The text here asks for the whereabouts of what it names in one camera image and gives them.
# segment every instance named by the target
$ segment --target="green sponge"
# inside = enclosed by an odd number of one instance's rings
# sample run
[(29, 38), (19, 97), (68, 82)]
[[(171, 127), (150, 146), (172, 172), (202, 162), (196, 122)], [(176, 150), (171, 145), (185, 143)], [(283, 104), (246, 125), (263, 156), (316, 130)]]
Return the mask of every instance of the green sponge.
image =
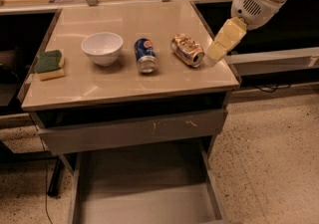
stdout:
[(38, 56), (35, 72), (40, 80), (48, 80), (64, 76), (64, 57), (59, 50), (42, 52)]

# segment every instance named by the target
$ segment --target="drawer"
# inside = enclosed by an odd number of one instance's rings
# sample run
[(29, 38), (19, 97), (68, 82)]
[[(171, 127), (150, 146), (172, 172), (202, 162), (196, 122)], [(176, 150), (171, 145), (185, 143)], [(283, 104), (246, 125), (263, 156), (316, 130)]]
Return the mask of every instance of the drawer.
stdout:
[(219, 134), (227, 110), (202, 110), (40, 128), (54, 154)]
[(228, 223), (211, 175), (198, 139), (79, 153), (69, 224)]

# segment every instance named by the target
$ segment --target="floor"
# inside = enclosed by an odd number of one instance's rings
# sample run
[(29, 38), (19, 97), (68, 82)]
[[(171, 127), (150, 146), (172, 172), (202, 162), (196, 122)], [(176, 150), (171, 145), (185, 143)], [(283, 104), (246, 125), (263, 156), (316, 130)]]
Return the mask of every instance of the floor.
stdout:
[[(235, 92), (215, 142), (210, 163), (225, 214), (244, 224), (318, 223), (319, 84), (266, 91)], [(43, 149), (25, 117), (0, 118), (0, 127), (15, 152)], [(0, 223), (67, 223), (71, 175), (47, 197), (53, 168), (52, 160), (0, 165)]]

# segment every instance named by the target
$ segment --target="blue can label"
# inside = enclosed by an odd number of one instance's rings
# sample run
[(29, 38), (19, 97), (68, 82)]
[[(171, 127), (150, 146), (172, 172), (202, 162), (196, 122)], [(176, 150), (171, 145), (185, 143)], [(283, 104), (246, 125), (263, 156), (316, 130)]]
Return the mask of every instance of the blue can label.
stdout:
[(134, 50), (136, 53), (137, 61), (144, 56), (156, 57), (153, 50), (153, 44), (149, 39), (141, 38), (134, 44)]

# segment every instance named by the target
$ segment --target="drawer front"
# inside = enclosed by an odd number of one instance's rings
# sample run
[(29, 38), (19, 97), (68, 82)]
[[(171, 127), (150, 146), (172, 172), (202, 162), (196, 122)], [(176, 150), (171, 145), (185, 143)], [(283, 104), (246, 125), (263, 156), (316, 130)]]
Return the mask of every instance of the drawer front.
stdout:
[(54, 154), (81, 152), (219, 134), (226, 110), (185, 112), (82, 125), (41, 128)]

